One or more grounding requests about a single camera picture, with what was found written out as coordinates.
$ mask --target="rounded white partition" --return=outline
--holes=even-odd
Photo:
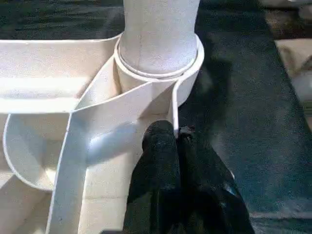
[[[21,181],[52,191],[68,118],[67,113],[8,116],[3,133],[4,155]]]

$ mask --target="white plastic structure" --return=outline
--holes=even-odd
[[[177,109],[204,60],[192,34],[190,67],[164,79],[129,69],[120,35],[0,41],[1,234],[122,229],[145,130],[167,119],[178,133]]]
[[[150,78],[180,76],[196,53],[195,20],[200,0],[125,0],[120,59]]]

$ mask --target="black object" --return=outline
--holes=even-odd
[[[146,131],[131,177],[123,231],[181,234],[181,184],[173,127],[157,121]]]
[[[190,234],[253,234],[249,214],[231,172],[209,143],[181,128],[178,139],[184,225]]]
[[[253,234],[230,171],[182,129],[157,121],[146,131],[129,188],[125,233]]]

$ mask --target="black cloth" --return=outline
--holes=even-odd
[[[123,28],[122,0],[0,3],[0,39],[99,39]],[[256,232],[311,233],[312,134],[264,14],[255,0],[202,0],[195,31],[205,61],[181,126],[233,172]]]
[[[129,234],[253,234],[234,179],[189,128],[176,143],[171,123],[147,129],[124,219]]]

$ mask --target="curved white wall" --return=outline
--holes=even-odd
[[[120,55],[128,68],[148,74],[183,69],[196,58],[199,0],[124,0]]]

